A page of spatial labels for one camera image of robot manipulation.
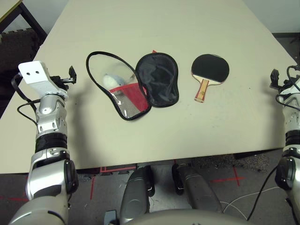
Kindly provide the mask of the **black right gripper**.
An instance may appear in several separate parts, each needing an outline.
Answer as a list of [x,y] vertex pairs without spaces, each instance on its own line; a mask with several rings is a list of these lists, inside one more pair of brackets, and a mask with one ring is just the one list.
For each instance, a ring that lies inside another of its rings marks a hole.
[[291,87],[291,82],[290,80],[284,80],[282,85],[278,84],[279,81],[279,71],[276,69],[273,69],[271,74],[270,74],[270,87],[273,89],[278,89],[278,93],[281,94],[284,90],[288,89]]

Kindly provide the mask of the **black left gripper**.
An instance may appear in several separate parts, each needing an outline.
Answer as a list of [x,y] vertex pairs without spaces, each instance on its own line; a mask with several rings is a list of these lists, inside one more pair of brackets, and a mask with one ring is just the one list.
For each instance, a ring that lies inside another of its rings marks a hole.
[[73,68],[73,66],[71,66],[69,68],[69,78],[65,78],[65,79],[61,79],[59,76],[51,76],[50,79],[60,88],[63,90],[68,90],[69,86],[67,85],[67,83],[72,83],[75,84],[75,80],[77,78],[77,74]]

